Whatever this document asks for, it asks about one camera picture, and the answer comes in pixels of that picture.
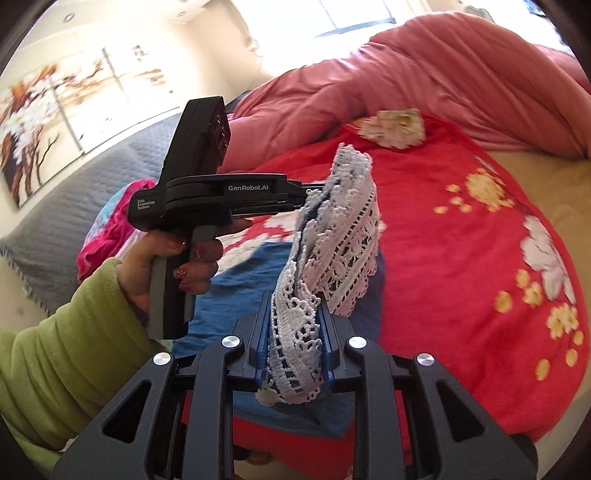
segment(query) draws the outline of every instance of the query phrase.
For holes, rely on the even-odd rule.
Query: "blue fabric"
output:
[[[238,318],[258,311],[262,294],[273,290],[287,262],[291,244],[268,242],[253,255],[213,279],[210,291],[197,300],[196,315],[189,334],[173,346],[176,357],[201,352],[216,339],[232,333]],[[378,258],[378,272],[369,282],[366,295],[357,301],[350,320],[355,333],[377,341],[382,313],[384,261]],[[303,405],[264,407],[253,393],[236,392],[234,415],[284,432],[306,436],[342,438],[354,418],[353,394],[322,391],[317,399]]]
[[[84,245],[89,243],[94,237],[96,237],[105,229],[105,226],[109,221],[109,218],[111,218],[111,215],[113,215],[115,207],[119,205],[119,201],[123,198],[123,195],[127,191],[129,185],[130,184],[127,184],[125,187],[120,189],[120,191],[115,193],[105,204],[105,206],[101,209],[99,214],[96,216],[95,222],[92,224],[92,227],[90,227],[90,231],[84,239]]]

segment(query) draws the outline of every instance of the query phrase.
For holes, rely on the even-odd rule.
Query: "gripper handle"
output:
[[[195,313],[195,295],[178,289],[174,270],[189,262],[195,245],[217,237],[217,225],[196,227],[191,233],[190,247],[173,257],[156,257],[150,279],[150,313],[148,337],[153,340],[176,340],[187,334],[189,321]]]

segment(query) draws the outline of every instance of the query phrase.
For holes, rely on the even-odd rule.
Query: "pink comforter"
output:
[[[345,59],[286,72],[250,93],[230,123],[220,172],[255,168],[362,115],[405,108],[452,121],[489,150],[586,158],[591,96],[571,76],[578,70],[560,62],[479,17],[416,17]]]

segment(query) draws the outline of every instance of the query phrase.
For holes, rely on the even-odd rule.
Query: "canvas painting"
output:
[[[0,167],[16,206],[82,155],[178,106],[139,44],[73,55],[0,86]]]
[[[62,60],[56,75],[66,88],[57,89],[64,115],[84,152],[137,123],[104,51]]]
[[[107,46],[105,50],[138,119],[151,118],[181,105],[160,59],[145,45]]]
[[[44,67],[0,93],[0,167],[18,207],[82,153],[60,112],[55,72]]]

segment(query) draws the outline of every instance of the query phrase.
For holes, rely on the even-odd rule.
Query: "green sleeve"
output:
[[[0,329],[0,413],[46,475],[59,451],[149,360],[148,339],[107,260],[72,301],[19,334]]]

